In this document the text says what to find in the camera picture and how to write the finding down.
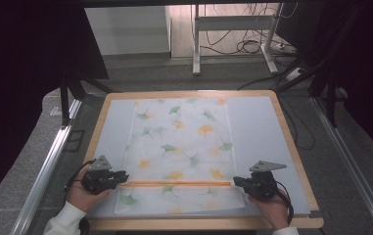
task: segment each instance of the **table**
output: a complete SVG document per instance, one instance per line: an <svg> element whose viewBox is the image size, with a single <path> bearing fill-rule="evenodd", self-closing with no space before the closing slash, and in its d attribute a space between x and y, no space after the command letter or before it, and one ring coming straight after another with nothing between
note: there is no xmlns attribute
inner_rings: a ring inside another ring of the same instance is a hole
<svg viewBox="0 0 373 235"><path fill-rule="evenodd" d="M101 132L107 118L107 112L112 100L130 99L168 99L168 98L233 98L233 97L269 97L282 129L285 142L290 151L292 161L301 180L311 213L296 215L292 225L298 228L320 228L323 218L316 216L319 211L303 164L293 142L289 127L285 121L275 93L272 91L166 91L166 92L129 92L109 94L99 115L91 142L84 161L92 160L95 156ZM174 216L165 218L155 217L106 217L90 219L92 230L251 230L270 228L261 216Z"/></svg>

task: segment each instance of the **gray carpet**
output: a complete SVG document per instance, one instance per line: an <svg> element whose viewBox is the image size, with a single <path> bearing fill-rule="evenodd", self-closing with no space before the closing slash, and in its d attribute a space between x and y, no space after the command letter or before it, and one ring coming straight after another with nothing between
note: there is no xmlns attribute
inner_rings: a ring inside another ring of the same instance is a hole
<svg viewBox="0 0 373 235"><path fill-rule="evenodd" d="M102 82L118 91L157 90L235 90L241 85L270 76L263 58L204 59L200 76L193 76L190 60L172 61L161 58L106 57L110 80ZM248 86L248 89L268 89L275 79ZM93 127L105 93L83 83L88 93L75 120L72 131L84 132L77 149L69 141L60 156L58 166L40 203L27 234L41 234L46 221L63 203L63 187L84 158ZM373 234L373 217L356 190L341 157L323 126L306 93L309 80L280 94L281 105L298 146L305 172L324 217L322 230L300 229L301 234ZM16 221L32 183L46 158L61 126L61 117L50 116L60 106L59 91L47 95L43 114L24 146L14 167L0 185L0 234L8 234ZM350 147L357 164L373 187L373 141L337 104L338 129ZM258 231L257 234L270 234ZM90 234L115 234L91 232ZM118 234L173 234L173 232L118 232ZM255 234L254 231L177 232L174 234Z"/></svg>

